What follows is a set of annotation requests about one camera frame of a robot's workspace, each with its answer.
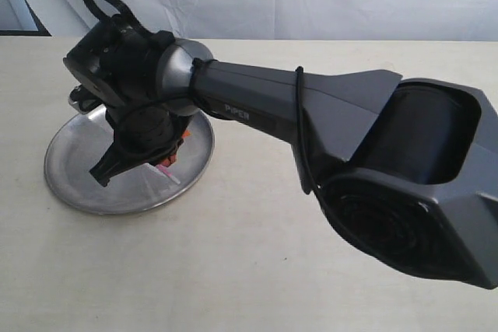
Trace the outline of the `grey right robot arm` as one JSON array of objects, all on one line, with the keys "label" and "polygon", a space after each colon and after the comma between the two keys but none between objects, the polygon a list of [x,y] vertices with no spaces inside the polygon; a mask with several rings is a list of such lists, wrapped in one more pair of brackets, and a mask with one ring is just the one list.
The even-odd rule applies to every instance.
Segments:
[{"label": "grey right robot arm", "polygon": [[189,40],[105,47],[98,62],[118,94],[99,183],[169,159],[202,111],[289,144],[304,193],[356,249],[418,278],[497,286],[497,113],[481,90],[226,63]]}]

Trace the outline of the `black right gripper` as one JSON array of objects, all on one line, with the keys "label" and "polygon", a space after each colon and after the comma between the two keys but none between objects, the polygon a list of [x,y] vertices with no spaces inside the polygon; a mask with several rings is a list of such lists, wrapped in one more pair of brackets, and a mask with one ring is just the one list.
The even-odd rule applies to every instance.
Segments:
[{"label": "black right gripper", "polygon": [[162,103],[127,110],[108,107],[105,120],[113,131],[113,141],[89,171],[102,187],[113,177],[146,163],[171,167],[184,138],[191,135],[191,117],[174,114]]}]

